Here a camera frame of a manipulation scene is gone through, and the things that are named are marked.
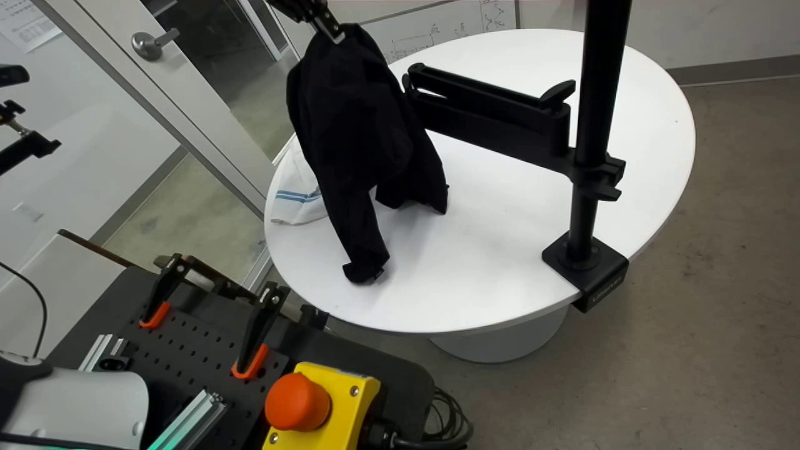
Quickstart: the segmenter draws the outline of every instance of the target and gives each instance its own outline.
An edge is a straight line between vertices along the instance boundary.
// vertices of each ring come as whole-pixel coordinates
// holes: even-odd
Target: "black clamp base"
[[[593,252],[587,261],[568,258],[568,235],[544,247],[543,261],[579,290],[573,302],[579,313],[593,310],[604,295],[622,286],[627,273],[627,258],[593,238]]]

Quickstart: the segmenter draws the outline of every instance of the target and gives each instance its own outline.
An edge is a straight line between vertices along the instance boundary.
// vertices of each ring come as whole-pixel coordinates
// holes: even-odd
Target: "black jacket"
[[[382,273],[382,245],[371,191],[399,207],[414,201],[447,210],[443,162],[409,111],[374,41],[344,26],[344,42],[333,46],[317,33],[287,80],[287,111],[307,165],[349,266],[352,283]]]

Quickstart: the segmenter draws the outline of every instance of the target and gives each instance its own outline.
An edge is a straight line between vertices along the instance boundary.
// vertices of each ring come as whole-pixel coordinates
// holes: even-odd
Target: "white round table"
[[[472,36],[393,62],[396,75],[412,62],[543,95],[554,82],[579,82],[583,33]],[[577,92],[571,105],[576,146]],[[374,205],[393,255],[374,286],[347,283],[347,255],[331,221],[273,222],[273,186],[264,235],[274,267],[299,297],[344,323],[428,335],[472,362],[522,357],[557,332],[577,297],[543,262],[543,251],[571,228],[573,186],[557,173],[431,136],[451,182],[451,210],[434,216],[417,205]],[[627,173],[622,197],[599,202],[594,235],[633,258],[671,217],[696,160],[696,123],[686,95],[633,47],[622,61],[611,152],[627,160]]]

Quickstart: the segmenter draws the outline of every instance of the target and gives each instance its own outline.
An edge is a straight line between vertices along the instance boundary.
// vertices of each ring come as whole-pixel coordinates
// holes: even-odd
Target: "floor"
[[[474,422],[477,450],[796,450],[800,78],[689,86],[686,95],[697,162],[678,213],[633,261],[627,283],[591,316],[571,313],[539,353],[471,366],[414,337],[331,330],[428,367]],[[191,165],[186,180],[164,180],[173,197],[143,205],[123,230],[133,235],[114,241],[153,228],[153,251],[164,251],[203,222],[193,251],[237,275],[261,225],[227,210],[233,197],[203,188]],[[178,216],[178,205],[206,216]],[[158,221],[164,207],[179,228]]]

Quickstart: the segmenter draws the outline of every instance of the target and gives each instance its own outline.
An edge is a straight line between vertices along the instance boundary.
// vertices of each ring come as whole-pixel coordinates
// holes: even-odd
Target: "black pole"
[[[629,0],[591,0],[583,41],[583,80],[577,118],[579,167],[597,167],[607,157],[607,136],[616,112],[618,80],[627,36]],[[597,201],[573,192],[568,261],[583,262],[593,255]]]

